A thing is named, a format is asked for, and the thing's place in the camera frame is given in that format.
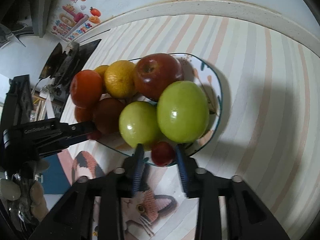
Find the red cherry tomato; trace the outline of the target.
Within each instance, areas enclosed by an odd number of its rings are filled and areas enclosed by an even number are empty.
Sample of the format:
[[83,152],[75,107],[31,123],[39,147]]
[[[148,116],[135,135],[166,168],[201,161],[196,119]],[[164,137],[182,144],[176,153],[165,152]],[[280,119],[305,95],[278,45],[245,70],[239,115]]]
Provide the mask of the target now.
[[151,148],[151,159],[157,166],[167,166],[175,160],[176,152],[166,141],[160,141]]
[[102,133],[99,130],[93,131],[87,135],[88,140],[99,140],[102,137]]

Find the dark orange persimmon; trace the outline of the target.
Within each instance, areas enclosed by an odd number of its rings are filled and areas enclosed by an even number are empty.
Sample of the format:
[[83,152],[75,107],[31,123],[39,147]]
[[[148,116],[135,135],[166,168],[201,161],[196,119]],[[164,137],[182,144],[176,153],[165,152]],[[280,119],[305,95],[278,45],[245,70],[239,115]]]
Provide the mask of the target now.
[[119,117],[125,105],[114,98],[104,98],[100,100],[94,111],[93,121],[103,135],[116,133],[119,131]]

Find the bright orange tangerine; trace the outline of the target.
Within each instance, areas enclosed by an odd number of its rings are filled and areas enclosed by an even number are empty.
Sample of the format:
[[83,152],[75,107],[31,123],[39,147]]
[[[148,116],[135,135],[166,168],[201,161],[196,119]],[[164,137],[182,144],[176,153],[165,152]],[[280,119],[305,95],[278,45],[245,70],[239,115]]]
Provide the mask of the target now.
[[70,94],[76,107],[87,108],[98,102],[103,93],[103,80],[94,70],[82,70],[72,79]]

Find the green apple small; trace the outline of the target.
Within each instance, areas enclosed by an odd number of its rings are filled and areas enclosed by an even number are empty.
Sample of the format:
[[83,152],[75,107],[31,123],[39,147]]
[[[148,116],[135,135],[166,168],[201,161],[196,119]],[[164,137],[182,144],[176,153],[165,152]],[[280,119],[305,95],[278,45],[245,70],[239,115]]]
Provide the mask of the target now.
[[156,107],[145,101],[130,103],[121,111],[119,131],[124,141],[132,148],[142,144],[144,150],[150,150],[161,136]]

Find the yellow orange fruit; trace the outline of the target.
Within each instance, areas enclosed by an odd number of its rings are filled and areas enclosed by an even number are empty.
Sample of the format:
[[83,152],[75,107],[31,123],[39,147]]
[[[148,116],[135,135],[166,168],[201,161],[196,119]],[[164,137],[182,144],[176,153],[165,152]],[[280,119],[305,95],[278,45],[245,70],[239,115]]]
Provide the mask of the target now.
[[100,65],[99,67],[95,68],[94,71],[97,72],[102,79],[104,79],[105,72],[108,69],[108,67],[109,67],[109,65],[103,64],[103,65]]

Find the green apple large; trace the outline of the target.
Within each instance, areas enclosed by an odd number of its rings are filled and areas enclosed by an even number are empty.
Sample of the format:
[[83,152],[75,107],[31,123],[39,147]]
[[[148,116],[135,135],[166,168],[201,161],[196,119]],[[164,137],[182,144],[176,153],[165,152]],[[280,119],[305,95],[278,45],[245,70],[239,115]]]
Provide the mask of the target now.
[[209,124],[209,106],[203,90],[191,81],[170,84],[157,103],[161,132],[179,144],[199,139]]

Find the cat shaped mat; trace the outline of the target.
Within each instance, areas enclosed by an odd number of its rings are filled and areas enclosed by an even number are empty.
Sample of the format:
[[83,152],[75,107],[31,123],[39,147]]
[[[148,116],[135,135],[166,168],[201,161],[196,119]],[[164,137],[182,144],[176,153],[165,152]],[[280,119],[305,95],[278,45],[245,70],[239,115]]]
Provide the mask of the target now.
[[[105,175],[94,157],[87,151],[80,151],[75,156],[71,174],[72,182],[75,182],[81,176],[95,179]],[[173,196],[155,194],[146,182],[142,182],[141,191],[134,198],[123,198],[121,200],[124,238],[136,239],[129,232],[129,226],[131,225],[143,229],[148,236],[153,236],[153,226],[160,218],[171,214],[176,206],[177,201]]]

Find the blue cabinet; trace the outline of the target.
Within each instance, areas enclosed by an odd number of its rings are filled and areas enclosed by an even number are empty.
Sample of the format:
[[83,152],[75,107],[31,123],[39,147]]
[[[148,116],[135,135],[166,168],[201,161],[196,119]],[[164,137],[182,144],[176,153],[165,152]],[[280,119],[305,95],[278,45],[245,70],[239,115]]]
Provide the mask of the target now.
[[62,169],[57,155],[44,158],[50,166],[43,175],[43,189],[45,194],[64,194],[69,188],[70,183]]

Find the black gas stove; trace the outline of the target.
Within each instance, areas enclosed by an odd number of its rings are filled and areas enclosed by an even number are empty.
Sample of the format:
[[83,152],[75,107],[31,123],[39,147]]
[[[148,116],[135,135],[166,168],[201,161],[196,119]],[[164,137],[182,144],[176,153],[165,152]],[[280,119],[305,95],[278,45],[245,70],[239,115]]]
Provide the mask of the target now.
[[92,41],[85,45],[74,43],[69,51],[63,51],[62,45],[58,43],[39,76],[40,80],[50,78],[53,82],[44,86],[43,91],[57,97],[69,94],[73,77],[82,70],[100,41]]

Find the yellow lemon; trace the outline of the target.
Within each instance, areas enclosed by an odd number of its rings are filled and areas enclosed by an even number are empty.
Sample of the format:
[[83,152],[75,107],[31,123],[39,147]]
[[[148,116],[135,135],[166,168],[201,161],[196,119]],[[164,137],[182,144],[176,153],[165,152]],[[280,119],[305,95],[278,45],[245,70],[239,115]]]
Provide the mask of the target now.
[[135,64],[127,60],[119,60],[108,66],[105,75],[105,87],[110,96],[116,99],[128,99],[136,94],[133,81]]

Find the red apple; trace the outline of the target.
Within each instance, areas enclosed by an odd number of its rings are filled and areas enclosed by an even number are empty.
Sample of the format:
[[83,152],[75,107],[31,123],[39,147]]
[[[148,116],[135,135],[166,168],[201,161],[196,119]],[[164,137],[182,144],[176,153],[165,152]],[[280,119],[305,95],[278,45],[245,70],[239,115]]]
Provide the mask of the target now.
[[168,85],[184,80],[180,62],[165,53],[141,58],[133,70],[133,81],[137,92],[157,102]]

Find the oval floral ceramic plate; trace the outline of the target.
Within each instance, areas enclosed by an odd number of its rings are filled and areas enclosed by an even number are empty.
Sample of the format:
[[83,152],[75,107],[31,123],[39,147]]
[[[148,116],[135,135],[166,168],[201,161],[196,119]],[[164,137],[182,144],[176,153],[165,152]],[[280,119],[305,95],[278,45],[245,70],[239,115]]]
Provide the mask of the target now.
[[[215,133],[221,122],[223,103],[222,86],[216,71],[203,61],[203,59],[188,53],[169,53],[169,55],[180,62],[184,71],[184,79],[193,81],[193,83],[200,87],[206,95],[208,102],[209,122],[206,132],[196,141],[184,145],[185,154],[192,156],[205,148],[212,138],[215,137]],[[132,101],[146,101],[152,105],[157,105],[156,102],[151,101],[140,93],[137,93],[132,98]],[[134,153],[134,149],[125,142],[120,133],[104,135],[97,140],[97,142],[123,155],[131,156]],[[151,159],[151,150],[145,150],[144,156],[145,162],[156,166]]]

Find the range hood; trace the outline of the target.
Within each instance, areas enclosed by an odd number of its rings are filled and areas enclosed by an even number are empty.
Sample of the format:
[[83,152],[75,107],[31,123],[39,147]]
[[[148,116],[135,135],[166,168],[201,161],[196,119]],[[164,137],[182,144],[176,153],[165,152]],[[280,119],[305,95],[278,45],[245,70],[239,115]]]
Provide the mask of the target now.
[[21,36],[43,37],[52,0],[1,0],[1,47]]

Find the colourful wall sticker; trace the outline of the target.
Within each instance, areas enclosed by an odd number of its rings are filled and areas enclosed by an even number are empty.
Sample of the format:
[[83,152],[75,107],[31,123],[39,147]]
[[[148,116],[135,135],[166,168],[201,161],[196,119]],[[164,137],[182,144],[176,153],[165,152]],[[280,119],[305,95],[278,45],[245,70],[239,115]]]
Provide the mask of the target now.
[[89,0],[55,0],[47,30],[69,43],[101,23],[101,11]]

